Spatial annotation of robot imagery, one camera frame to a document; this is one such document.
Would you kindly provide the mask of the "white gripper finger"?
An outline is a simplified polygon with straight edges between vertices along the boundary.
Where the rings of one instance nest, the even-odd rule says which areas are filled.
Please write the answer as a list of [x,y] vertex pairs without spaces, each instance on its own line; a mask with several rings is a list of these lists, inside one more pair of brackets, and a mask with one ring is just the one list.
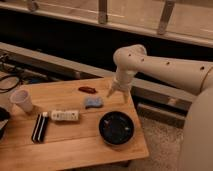
[[128,102],[128,98],[129,98],[128,92],[124,92],[123,93],[123,98],[124,98],[124,102],[127,103]]
[[110,88],[106,97],[109,98],[114,92],[115,90],[113,88]]

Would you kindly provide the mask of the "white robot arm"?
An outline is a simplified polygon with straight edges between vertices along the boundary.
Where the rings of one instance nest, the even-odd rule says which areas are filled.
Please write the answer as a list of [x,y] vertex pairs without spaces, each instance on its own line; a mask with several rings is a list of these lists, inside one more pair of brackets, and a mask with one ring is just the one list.
[[119,48],[117,66],[108,92],[127,100],[137,72],[194,94],[187,114],[178,159],[178,171],[213,171],[213,62],[148,56],[143,45]]

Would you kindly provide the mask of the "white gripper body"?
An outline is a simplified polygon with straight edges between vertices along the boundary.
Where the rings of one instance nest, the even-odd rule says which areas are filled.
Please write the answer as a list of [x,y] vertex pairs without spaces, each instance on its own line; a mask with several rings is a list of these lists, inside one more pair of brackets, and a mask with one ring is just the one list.
[[128,93],[131,89],[131,82],[134,76],[134,71],[117,68],[111,85],[111,90],[113,92],[121,91],[123,93]]

